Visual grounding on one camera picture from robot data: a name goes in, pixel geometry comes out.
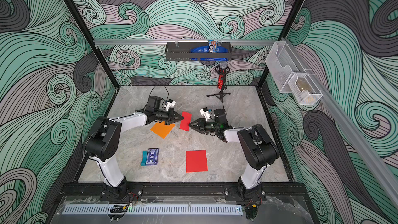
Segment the clear plastic bin small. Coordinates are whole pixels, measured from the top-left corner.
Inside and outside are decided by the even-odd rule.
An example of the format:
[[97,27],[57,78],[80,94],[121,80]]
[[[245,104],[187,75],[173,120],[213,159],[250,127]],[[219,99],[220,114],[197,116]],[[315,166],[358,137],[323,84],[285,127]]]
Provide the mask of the clear plastic bin small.
[[322,98],[322,93],[305,72],[295,72],[288,81],[291,92],[299,105],[315,106]]

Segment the aluminium rail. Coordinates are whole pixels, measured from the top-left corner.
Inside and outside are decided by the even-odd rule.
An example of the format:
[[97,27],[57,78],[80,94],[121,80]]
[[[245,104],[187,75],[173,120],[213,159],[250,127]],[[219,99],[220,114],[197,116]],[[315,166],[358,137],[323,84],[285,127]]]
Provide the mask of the aluminium rail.
[[[94,44],[97,46],[106,45],[146,45],[159,46],[166,45],[168,42],[175,43],[192,43],[192,42],[208,42],[207,39],[95,39]],[[232,46],[272,46],[276,40],[243,40],[243,39],[225,39],[218,40],[219,43],[229,42]]]
[[303,60],[293,43],[286,37],[282,38],[288,45],[293,58],[299,63],[300,73],[304,74],[308,83],[315,88],[315,91],[322,95],[321,102],[331,114],[337,127],[343,136],[350,142],[350,145],[356,150],[364,164],[368,167],[381,188],[393,203],[398,206],[398,179],[387,167],[382,158],[378,155],[367,138],[360,130],[359,125],[353,120],[353,114],[347,112],[334,95],[321,83],[320,77]]

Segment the teal small block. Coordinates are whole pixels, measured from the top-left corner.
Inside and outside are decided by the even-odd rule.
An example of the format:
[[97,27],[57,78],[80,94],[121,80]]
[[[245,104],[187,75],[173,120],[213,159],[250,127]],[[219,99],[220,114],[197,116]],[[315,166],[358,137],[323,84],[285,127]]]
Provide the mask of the teal small block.
[[142,167],[146,166],[147,156],[148,156],[148,152],[147,151],[143,151],[142,152],[142,161],[141,161],[141,166]]

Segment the blue card box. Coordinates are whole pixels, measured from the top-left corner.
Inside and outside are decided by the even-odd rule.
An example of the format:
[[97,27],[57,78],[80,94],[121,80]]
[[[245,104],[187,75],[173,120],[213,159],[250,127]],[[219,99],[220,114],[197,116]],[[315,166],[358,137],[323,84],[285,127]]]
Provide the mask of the blue card box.
[[146,165],[147,166],[157,165],[158,160],[159,160],[159,149],[158,148],[149,148],[147,150]]

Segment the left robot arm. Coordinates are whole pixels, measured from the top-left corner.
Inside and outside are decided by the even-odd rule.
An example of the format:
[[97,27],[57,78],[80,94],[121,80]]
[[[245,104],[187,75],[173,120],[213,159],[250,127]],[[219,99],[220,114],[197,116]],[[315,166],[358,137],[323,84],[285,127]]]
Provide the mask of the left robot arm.
[[94,122],[85,151],[89,159],[98,165],[105,183],[105,196],[111,201],[124,201],[129,196],[126,177],[116,158],[121,133],[152,122],[171,125],[184,120],[184,116],[174,110],[175,104],[174,100],[150,96],[144,108],[133,114],[115,118],[98,117]]

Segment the blue snack package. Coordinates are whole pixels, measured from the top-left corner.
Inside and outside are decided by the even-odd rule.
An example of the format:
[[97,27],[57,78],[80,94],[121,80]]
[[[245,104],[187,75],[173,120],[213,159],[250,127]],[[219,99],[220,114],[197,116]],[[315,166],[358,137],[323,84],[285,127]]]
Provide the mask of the blue snack package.
[[228,48],[219,45],[218,41],[209,40],[207,46],[201,46],[190,50],[191,53],[228,53]]

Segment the clear plastic bin large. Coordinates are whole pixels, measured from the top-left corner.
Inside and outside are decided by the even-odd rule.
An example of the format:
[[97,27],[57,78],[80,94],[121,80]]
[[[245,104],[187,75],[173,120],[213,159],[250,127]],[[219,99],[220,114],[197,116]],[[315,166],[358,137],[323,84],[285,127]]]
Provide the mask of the clear plastic bin large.
[[284,41],[273,44],[267,58],[266,66],[280,93],[291,93],[288,85],[294,73],[302,70],[291,46]]

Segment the red square paper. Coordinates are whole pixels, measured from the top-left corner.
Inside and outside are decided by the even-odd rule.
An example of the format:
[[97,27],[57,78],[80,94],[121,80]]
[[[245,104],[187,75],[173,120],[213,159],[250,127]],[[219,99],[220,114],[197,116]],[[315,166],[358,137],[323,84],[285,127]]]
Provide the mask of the red square paper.
[[206,150],[186,151],[186,172],[207,172],[207,154]]
[[180,122],[180,129],[183,131],[190,131],[189,124],[191,122],[192,114],[188,112],[182,112],[183,120]]

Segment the aluminium rail back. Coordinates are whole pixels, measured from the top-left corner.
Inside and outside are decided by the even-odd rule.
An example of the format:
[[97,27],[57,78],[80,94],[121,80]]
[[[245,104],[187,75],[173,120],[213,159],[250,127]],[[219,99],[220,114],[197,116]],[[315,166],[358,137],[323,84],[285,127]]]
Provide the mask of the aluminium rail back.
[[[95,39],[94,44],[97,46],[106,45],[146,45],[159,46],[166,45],[168,42],[175,43],[192,43],[192,42],[208,42],[207,39]],[[272,46],[276,40],[243,40],[243,39],[225,39],[218,40],[219,43],[229,42],[232,46]]]

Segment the aluminium rail right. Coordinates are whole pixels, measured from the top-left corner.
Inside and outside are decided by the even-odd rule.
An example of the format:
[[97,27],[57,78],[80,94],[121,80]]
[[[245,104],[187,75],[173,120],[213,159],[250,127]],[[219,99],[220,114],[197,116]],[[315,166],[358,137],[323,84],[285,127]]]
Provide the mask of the aluminium rail right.
[[353,120],[353,114],[347,112],[334,95],[321,83],[320,77],[303,60],[293,43],[286,37],[282,38],[288,45],[293,58],[299,63],[300,73],[304,74],[308,83],[315,88],[315,91],[322,95],[321,102],[331,114],[337,127],[343,136],[350,142],[350,145],[356,150],[364,164],[368,167],[381,188],[393,203],[398,206],[398,179],[387,167],[382,158],[378,155],[367,138],[360,130],[359,125]]

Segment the black wall shelf basket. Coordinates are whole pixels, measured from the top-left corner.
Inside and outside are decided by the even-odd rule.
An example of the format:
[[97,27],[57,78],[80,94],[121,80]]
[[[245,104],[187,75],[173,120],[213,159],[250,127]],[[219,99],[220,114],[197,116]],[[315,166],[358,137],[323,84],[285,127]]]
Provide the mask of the black wall shelf basket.
[[232,47],[228,42],[219,43],[220,46],[228,48],[228,53],[191,53],[193,48],[207,46],[208,42],[175,43],[168,42],[165,48],[165,55],[168,61],[215,61],[227,62],[232,58]]

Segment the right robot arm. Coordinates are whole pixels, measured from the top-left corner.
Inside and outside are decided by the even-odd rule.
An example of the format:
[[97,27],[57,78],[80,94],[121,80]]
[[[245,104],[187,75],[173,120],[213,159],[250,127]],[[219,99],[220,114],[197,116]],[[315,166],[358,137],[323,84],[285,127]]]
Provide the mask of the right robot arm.
[[189,127],[203,135],[215,135],[225,143],[239,143],[247,161],[242,176],[238,179],[237,194],[244,200],[251,200],[261,193],[261,177],[265,170],[280,157],[279,150],[264,127],[260,124],[250,128],[229,125],[224,109],[201,109],[202,118]]

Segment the orange square paper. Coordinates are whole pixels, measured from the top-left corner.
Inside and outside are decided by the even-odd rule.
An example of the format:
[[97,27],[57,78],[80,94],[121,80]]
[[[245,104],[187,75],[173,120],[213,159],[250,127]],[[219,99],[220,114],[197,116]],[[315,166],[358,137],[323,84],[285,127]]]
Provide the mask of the orange square paper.
[[172,131],[175,124],[166,125],[164,122],[156,123],[150,130],[158,135],[159,137],[165,139],[168,134]]

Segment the black front base frame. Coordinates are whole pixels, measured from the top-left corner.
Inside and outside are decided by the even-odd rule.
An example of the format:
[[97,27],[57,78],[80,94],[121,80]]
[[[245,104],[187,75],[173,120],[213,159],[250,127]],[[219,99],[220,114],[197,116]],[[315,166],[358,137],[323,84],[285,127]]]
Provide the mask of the black front base frame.
[[254,189],[244,189],[235,182],[218,183],[135,183],[128,182],[121,190],[106,189],[104,183],[68,183],[61,196],[93,196],[101,201],[149,201],[166,197],[213,197],[236,203],[262,202],[270,196],[305,196],[302,183],[261,183]]

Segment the black mini tripod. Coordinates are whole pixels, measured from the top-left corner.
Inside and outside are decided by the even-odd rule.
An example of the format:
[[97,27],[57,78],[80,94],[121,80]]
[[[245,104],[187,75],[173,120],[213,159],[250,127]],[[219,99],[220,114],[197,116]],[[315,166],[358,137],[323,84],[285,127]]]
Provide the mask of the black mini tripod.
[[226,81],[224,80],[219,81],[217,88],[219,89],[218,93],[208,94],[207,97],[212,97],[212,96],[216,97],[222,103],[222,108],[225,109],[224,98],[227,95],[231,95],[230,92],[225,92],[225,90],[227,89]]

